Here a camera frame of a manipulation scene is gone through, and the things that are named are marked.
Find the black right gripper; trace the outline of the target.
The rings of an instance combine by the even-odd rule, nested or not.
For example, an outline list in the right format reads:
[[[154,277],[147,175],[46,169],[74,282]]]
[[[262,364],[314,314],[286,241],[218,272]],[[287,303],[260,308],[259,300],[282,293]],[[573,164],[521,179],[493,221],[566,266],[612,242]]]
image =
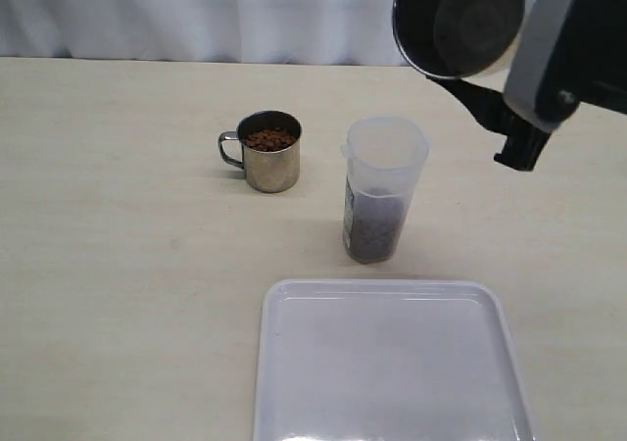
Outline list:
[[[505,144],[494,161],[531,172],[551,135],[516,114],[503,94],[462,79],[430,77]],[[561,123],[581,103],[626,113],[626,0],[570,0],[536,95],[535,111]]]

